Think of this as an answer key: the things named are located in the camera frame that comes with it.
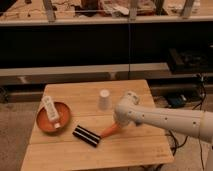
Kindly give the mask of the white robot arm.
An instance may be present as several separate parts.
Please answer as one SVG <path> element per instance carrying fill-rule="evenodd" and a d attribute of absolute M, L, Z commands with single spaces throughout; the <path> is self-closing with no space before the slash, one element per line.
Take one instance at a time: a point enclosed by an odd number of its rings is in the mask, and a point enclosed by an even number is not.
<path fill-rule="evenodd" d="M 213 112 L 140 106 L 138 95 L 132 91 L 127 91 L 116 104 L 114 120 L 120 126 L 130 122 L 149 124 L 208 143 L 213 141 Z"/>

